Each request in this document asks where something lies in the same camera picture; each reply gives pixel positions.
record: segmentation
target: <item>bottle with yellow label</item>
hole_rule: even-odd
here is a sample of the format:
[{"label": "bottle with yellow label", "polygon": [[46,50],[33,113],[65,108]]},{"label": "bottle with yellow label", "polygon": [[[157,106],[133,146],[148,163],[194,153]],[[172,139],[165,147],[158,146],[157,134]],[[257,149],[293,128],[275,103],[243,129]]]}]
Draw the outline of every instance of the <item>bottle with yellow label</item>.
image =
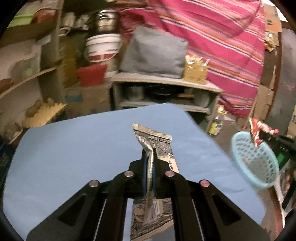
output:
[{"label": "bottle with yellow label", "polygon": [[217,109],[217,113],[213,119],[213,122],[211,124],[209,135],[211,136],[217,136],[222,127],[223,127],[223,121],[224,121],[224,115],[227,114],[227,111],[224,110],[224,105],[220,105]]}]

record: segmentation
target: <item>red basket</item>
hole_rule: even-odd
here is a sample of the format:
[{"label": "red basket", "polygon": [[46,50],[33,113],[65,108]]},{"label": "red basket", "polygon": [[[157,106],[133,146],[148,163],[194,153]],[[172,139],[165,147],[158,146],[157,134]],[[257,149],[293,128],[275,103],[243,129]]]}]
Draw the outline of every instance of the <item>red basket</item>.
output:
[{"label": "red basket", "polygon": [[100,85],[104,82],[104,75],[108,65],[95,64],[89,67],[81,67],[76,70],[83,87]]}]

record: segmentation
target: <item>pink cloth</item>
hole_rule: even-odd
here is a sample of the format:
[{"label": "pink cloth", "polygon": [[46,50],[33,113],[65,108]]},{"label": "pink cloth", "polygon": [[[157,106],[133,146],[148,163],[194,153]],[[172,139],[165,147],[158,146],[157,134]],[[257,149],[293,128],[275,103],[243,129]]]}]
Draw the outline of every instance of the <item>pink cloth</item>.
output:
[{"label": "pink cloth", "polygon": [[119,9],[122,32],[150,25],[188,41],[188,53],[210,59],[207,79],[224,90],[220,102],[248,116],[264,61],[265,18],[260,1],[147,0],[141,8]]}]

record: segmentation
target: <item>yellow label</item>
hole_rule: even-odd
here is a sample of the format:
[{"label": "yellow label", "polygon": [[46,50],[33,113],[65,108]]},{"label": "yellow label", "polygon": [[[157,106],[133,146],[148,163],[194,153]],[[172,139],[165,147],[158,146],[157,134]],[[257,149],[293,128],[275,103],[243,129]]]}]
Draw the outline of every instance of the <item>yellow label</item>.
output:
[{"label": "yellow label", "polygon": [[212,123],[211,128],[209,130],[209,134],[215,134],[215,128],[217,123]]}]

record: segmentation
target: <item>blue table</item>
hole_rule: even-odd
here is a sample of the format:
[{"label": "blue table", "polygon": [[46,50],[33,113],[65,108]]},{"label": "blue table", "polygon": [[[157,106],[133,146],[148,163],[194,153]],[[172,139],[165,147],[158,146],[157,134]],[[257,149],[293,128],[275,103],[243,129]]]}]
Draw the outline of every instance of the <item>blue table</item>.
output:
[{"label": "blue table", "polygon": [[[88,181],[108,181],[140,159],[142,147],[131,124],[170,134],[180,173],[210,180],[261,223],[264,206],[228,156],[183,110],[172,104],[105,112],[30,129],[22,138],[6,179],[3,210],[23,239]],[[129,240],[128,202],[124,241]],[[159,239],[173,237],[173,228]]]}]

